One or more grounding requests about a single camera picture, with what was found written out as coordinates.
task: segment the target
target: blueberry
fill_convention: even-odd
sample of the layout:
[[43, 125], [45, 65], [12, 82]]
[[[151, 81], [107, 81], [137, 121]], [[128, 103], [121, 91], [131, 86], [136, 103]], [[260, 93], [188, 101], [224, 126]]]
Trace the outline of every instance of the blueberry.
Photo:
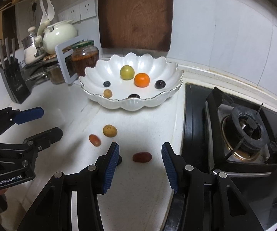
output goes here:
[[128, 96], [128, 98], [139, 98], [140, 99], [140, 96], [138, 94], [131, 94]]
[[163, 80], [157, 80], [156, 84], [154, 85], [156, 89], [162, 89], [165, 88], [165, 81]]
[[123, 161], [123, 158], [121, 156], [119, 156], [118, 157], [118, 161], [117, 161], [117, 166], [119, 166], [122, 161]]
[[106, 88], [109, 87], [109, 86], [111, 86], [110, 81], [104, 82], [104, 83], [103, 83], [103, 86], [106, 87]]

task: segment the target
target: green jar lid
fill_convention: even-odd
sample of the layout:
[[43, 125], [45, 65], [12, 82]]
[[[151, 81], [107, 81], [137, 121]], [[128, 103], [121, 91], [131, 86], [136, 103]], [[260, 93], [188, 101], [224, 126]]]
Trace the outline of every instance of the green jar lid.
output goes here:
[[81, 41], [81, 42], [78, 42], [74, 45], [71, 46], [72, 49], [79, 49], [81, 47], [85, 47], [85, 46], [88, 46], [88, 45], [93, 45], [95, 43], [94, 40], [89, 40], [89, 41]]

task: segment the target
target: stove burner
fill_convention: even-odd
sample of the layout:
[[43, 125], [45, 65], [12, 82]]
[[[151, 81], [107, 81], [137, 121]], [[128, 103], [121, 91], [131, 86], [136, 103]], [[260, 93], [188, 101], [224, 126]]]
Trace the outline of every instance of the stove burner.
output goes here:
[[242, 153], [240, 155], [242, 159], [253, 160], [268, 143], [267, 130], [260, 115], [255, 110], [244, 106], [233, 108], [231, 114], [225, 118], [225, 124], [222, 124], [222, 129], [228, 147], [235, 147], [245, 136], [245, 140], [236, 152], [238, 154]]
[[[228, 148], [229, 151], [233, 150], [233, 147], [230, 145], [229, 141], [227, 140], [227, 137], [226, 137], [226, 134], [225, 134], [225, 127], [226, 127], [226, 122], [227, 122], [227, 118], [228, 116], [226, 116], [223, 121], [222, 121], [222, 134], [223, 134], [223, 138], [224, 138], [224, 141], [225, 141], [225, 144]], [[241, 160], [245, 160], [245, 161], [253, 161], [253, 160], [256, 160], [257, 157], [259, 155], [259, 152], [257, 152], [256, 154], [254, 155], [251, 155], [249, 154], [248, 152], [244, 152], [242, 151], [241, 149], [238, 149], [235, 153], [234, 153], [234, 156], [241, 159]]]

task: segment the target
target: cutting board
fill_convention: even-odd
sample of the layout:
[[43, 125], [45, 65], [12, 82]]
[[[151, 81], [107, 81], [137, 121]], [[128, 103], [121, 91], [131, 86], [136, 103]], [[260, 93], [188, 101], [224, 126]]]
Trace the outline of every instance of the cutting board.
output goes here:
[[168, 51], [173, 0], [98, 0], [102, 48]]

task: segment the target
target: burner cap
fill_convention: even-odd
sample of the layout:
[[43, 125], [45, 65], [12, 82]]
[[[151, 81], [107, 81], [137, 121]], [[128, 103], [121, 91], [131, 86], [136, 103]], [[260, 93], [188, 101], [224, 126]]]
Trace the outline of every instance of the burner cap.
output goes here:
[[245, 136], [240, 149], [256, 154], [269, 140], [263, 120], [256, 111], [244, 106], [234, 107], [227, 118], [225, 135], [232, 147]]

